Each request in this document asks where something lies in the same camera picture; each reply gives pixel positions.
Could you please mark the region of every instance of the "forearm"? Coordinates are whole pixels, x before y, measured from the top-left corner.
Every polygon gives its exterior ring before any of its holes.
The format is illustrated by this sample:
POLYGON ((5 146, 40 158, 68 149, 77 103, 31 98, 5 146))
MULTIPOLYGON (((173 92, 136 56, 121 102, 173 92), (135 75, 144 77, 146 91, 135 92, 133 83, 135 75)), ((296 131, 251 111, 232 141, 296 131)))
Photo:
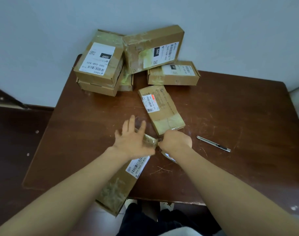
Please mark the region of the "forearm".
POLYGON ((108 148, 2 225, 0 235, 67 234, 125 162, 119 152, 108 148))
POLYGON ((177 147, 171 156, 227 235, 299 235, 299 220, 189 146, 177 147))

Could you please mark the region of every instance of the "dark pants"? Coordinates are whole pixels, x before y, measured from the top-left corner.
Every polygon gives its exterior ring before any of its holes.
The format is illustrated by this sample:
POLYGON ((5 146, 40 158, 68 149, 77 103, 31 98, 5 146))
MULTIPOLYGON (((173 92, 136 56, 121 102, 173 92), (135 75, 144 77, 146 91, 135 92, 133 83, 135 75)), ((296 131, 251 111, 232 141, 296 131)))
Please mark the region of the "dark pants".
POLYGON ((183 226, 201 232, 199 226, 180 210, 162 210, 156 222, 142 213, 142 208, 139 205, 131 203, 125 211, 117 236, 157 236, 183 226))

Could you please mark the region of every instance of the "floor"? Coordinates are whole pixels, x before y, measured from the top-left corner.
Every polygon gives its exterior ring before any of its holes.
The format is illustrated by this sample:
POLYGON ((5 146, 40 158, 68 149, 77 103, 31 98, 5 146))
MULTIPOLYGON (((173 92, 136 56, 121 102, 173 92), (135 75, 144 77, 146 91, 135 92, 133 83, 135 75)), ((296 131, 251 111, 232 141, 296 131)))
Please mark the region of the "floor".
MULTIPOLYGON (((41 194, 23 189, 21 183, 51 114, 0 107, 0 225, 41 194)), ((195 219, 207 212, 205 206, 176 204, 175 209, 195 219)), ((115 218, 93 203, 69 235, 116 235, 124 212, 125 207, 115 218)))

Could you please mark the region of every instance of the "wooden table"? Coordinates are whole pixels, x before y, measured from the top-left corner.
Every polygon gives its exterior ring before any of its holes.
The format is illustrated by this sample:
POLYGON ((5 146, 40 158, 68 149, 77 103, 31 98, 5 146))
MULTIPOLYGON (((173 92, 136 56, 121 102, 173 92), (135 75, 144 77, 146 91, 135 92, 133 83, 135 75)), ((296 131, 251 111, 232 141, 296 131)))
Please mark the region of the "wooden table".
MULTIPOLYGON (((299 120, 282 82, 200 71, 197 86, 166 86, 192 137, 193 149, 253 186, 285 210, 299 214, 299 120), (196 136, 231 149, 225 152, 196 136)), ((114 132, 134 114, 148 123, 137 91, 146 73, 134 77, 133 92, 116 97, 82 91, 69 75, 23 186, 47 190, 81 169, 114 143, 114 132)), ((203 204, 179 167, 158 151, 129 197, 203 204)))

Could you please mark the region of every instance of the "person's left hand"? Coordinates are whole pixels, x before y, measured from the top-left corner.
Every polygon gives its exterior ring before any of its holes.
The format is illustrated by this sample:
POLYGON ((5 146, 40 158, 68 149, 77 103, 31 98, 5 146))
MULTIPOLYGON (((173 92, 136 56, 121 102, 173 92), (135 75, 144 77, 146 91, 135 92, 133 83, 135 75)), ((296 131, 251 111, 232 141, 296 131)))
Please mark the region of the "person's left hand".
POLYGON ((142 121, 139 131, 135 132, 135 116, 132 115, 130 120, 126 120, 123 123, 122 135, 120 135, 119 131, 116 130, 116 140, 113 144, 113 147, 116 148, 120 153, 123 153, 128 160, 154 155, 154 148, 143 145, 145 128, 146 122, 142 121))

